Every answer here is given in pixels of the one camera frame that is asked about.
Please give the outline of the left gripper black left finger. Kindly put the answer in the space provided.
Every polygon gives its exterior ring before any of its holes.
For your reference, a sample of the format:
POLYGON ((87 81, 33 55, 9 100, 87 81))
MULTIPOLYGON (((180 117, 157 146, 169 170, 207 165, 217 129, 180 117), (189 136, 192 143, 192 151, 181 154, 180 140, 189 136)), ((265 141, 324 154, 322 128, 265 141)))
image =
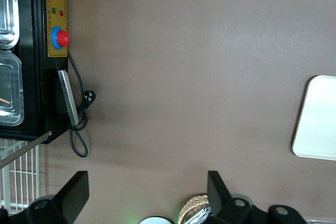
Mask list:
POLYGON ((74 223, 88 199, 88 172, 78 171, 58 193, 38 198, 18 214, 2 208, 1 223, 74 223))

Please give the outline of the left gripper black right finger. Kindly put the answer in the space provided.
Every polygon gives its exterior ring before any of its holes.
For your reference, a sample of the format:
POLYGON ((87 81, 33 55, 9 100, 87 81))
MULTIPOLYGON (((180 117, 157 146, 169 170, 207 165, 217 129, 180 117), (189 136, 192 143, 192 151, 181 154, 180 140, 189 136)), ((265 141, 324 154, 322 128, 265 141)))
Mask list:
POLYGON ((272 205, 262 211, 242 197, 234 197, 220 174, 207 174, 207 198, 212 215, 206 223, 306 223, 295 209, 285 205, 272 205))

